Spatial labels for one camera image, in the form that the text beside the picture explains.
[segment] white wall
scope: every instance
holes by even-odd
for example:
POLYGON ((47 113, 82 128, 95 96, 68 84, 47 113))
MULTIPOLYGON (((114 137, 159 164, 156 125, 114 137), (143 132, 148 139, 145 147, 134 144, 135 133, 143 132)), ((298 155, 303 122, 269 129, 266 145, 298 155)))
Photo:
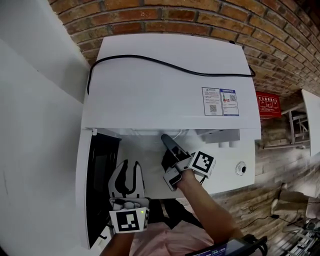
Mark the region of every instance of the white wall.
POLYGON ((47 79, 83 102, 89 64, 47 0, 1 0, 0 39, 47 79))
POLYGON ((82 104, 2 40, 0 56, 0 246, 9 256, 94 255, 75 220, 82 104))

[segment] black cable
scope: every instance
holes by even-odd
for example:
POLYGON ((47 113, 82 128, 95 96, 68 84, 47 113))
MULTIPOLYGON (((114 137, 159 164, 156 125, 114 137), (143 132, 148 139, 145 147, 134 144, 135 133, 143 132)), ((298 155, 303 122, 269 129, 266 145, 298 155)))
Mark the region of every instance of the black cable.
POLYGON ((300 210, 300 208, 298 208, 298 210, 296 210, 296 215, 295 215, 295 221, 296 221, 296 222, 298 221, 299 210, 300 210))
POLYGON ((206 176, 204 176, 204 177, 200 180, 200 184, 201 184, 201 185, 202 185, 202 183, 204 183, 205 179, 206 179, 206 176))
POLYGON ((244 226, 244 227, 240 227, 240 229, 242 230, 242 229, 245 229, 246 227, 249 227, 252 223, 254 223, 255 221, 257 221, 257 220, 265 220, 266 218, 268 218, 268 217, 271 217, 271 216, 267 216, 267 217, 264 217, 264 218, 256 218, 254 221, 252 221, 250 224, 248 224, 248 225, 246 225, 246 226, 244 226))
POLYGON ((262 256, 267 256, 267 253, 265 252, 265 249, 263 247, 259 246, 258 249, 261 251, 262 256))
POLYGON ((257 208, 254 208, 252 205, 249 207, 249 213, 248 214, 252 214, 255 210, 257 210, 259 208, 259 206, 257 208))
POLYGON ((264 250, 264 254, 262 254, 262 256, 267 256, 268 255, 268 247, 267 245, 264 243, 261 245, 263 250, 264 250))
POLYGON ((273 219, 282 220, 282 221, 284 221, 284 222, 286 222, 286 223, 289 223, 289 224, 291 224, 291 225, 295 225, 295 226, 297 226, 297 227, 299 227, 299 228, 302 228, 302 229, 305 230, 305 231, 310 231, 310 232, 313 232, 313 233, 319 233, 319 231, 314 231, 314 230, 312 230, 312 229, 306 229, 304 226, 300 226, 300 225, 297 225, 297 224, 294 223, 294 222, 290 222, 290 221, 287 221, 287 220, 285 220, 285 219, 283 219, 283 218, 280 218, 278 215, 275 215, 275 216, 277 216, 277 217, 272 217, 272 218, 273 218, 273 219))
POLYGON ((90 68, 89 71, 89 78, 88 78, 88 83, 86 86, 86 91, 89 94, 89 87, 90 87, 90 82, 91 82, 91 77, 92 77, 92 72, 94 67, 101 63, 101 62, 105 62, 108 60, 113 60, 113 59, 122 59, 122 58, 136 58, 136 59, 141 59, 141 60, 146 60, 146 61, 150 61, 150 62, 155 62, 164 66, 168 66, 170 68, 182 71, 182 72, 186 72, 195 76, 201 76, 201 77, 241 77, 241 78, 254 78, 256 76, 255 71, 249 66, 250 71, 252 72, 251 74, 214 74, 214 73, 200 73, 200 72, 196 72, 196 71, 192 71, 192 70, 188 70, 185 69, 183 67, 180 66, 176 66, 155 58, 150 58, 150 57, 145 57, 145 56, 141 56, 141 55, 133 55, 133 54, 124 54, 124 55, 115 55, 115 56, 110 56, 110 57, 105 57, 105 58, 101 58, 99 60, 97 60, 90 68))

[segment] white surface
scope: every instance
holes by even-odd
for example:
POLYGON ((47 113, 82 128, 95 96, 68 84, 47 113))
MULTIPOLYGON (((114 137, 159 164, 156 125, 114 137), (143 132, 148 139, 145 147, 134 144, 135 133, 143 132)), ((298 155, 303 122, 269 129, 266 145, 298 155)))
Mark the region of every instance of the white surface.
MULTIPOLYGON (((205 144, 197 136, 182 136, 176 142, 189 153, 196 150, 204 151, 215 157, 216 164, 209 179, 203 183, 203 187, 209 194, 234 190, 248 186, 255 181, 255 142, 239 141, 237 148, 219 148, 218 143, 205 144), (236 166, 239 162, 245 162, 247 171, 243 176, 236 174, 236 166)), ((142 168, 142 176, 145 186, 145 196, 151 199, 182 198, 180 190, 172 192, 163 175, 165 173, 161 161, 166 148, 159 136, 123 136, 119 146, 117 162, 125 159, 138 161, 142 168)), ((132 187, 132 170, 126 174, 126 186, 132 187)))
POLYGON ((83 102, 89 64, 46 0, 1 0, 0 38, 47 79, 83 102))
MULTIPOLYGON (((219 132, 220 129, 210 130, 212 134, 219 132)), ((168 134, 171 137, 177 136, 199 136, 198 134, 203 132, 203 129, 104 129, 99 128, 98 132, 101 134, 109 135, 112 137, 120 138, 121 135, 147 135, 147 136, 161 136, 162 134, 168 134)), ((261 129, 239 129, 241 140, 260 140, 261 129)))
POLYGON ((78 218, 78 230, 81 245, 89 249, 88 226, 87 226, 87 174, 90 143, 92 138, 91 129, 82 129, 79 139, 78 154, 76 159, 75 176, 75 202, 78 218))
MULTIPOLYGON (((98 59, 135 54, 202 73, 250 74, 242 48, 177 34, 106 37, 98 59)), ((253 80, 203 77, 142 59, 113 59, 94 68, 83 128, 260 129, 253 80), (236 91, 239 116, 205 116, 202 87, 236 91)))
POLYGON ((9 256, 97 256, 76 221, 82 104, 2 40, 0 56, 0 245, 9 256))
POLYGON ((320 152, 320 97, 302 90, 303 100, 308 117, 310 134, 310 155, 315 156, 320 152))

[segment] qr code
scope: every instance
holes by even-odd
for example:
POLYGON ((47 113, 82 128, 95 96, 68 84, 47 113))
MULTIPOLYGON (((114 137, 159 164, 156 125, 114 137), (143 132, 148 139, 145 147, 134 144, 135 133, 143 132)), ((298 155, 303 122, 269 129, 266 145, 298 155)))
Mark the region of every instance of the qr code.
POLYGON ((237 101, 237 99, 236 99, 236 95, 230 95, 230 101, 231 102, 236 102, 237 101))
POLYGON ((210 105, 210 112, 217 112, 217 105, 210 105))

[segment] label sticker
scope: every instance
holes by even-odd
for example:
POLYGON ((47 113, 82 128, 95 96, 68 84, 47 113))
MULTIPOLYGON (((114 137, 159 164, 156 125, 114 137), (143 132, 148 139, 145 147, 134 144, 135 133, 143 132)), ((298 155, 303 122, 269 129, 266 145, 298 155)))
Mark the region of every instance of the label sticker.
POLYGON ((220 89, 202 87, 205 116, 223 116, 220 89))
POLYGON ((239 116, 235 90, 202 87, 205 116, 239 116))
POLYGON ((220 89, 223 115, 224 116, 239 116, 237 95, 235 90, 220 89))

